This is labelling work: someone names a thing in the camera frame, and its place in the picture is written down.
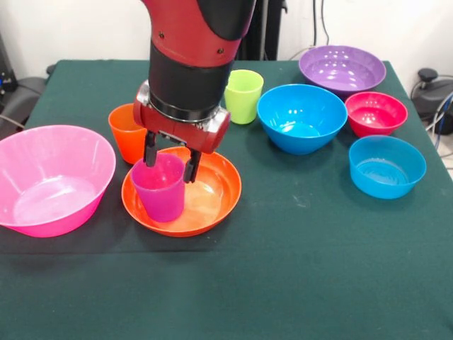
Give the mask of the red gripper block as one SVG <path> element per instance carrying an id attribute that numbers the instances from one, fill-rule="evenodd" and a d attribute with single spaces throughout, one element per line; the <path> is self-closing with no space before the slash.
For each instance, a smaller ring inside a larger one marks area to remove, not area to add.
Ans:
<path id="1" fill-rule="evenodd" d="M 133 114 L 135 122 L 147 130 L 143 156 L 146 166 L 154 166 L 156 163 L 158 134 L 168 136 L 176 143 L 183 143 L 190 149 L 190 158 L 183 174 L 185 183 L 195 182 L 202 153 L 211 154 L 218 148 L 231 118 L 230 112 L 218 106 L 207 120 L 198 123 L 177 121 L 138 99 L 134 100 Z"/>

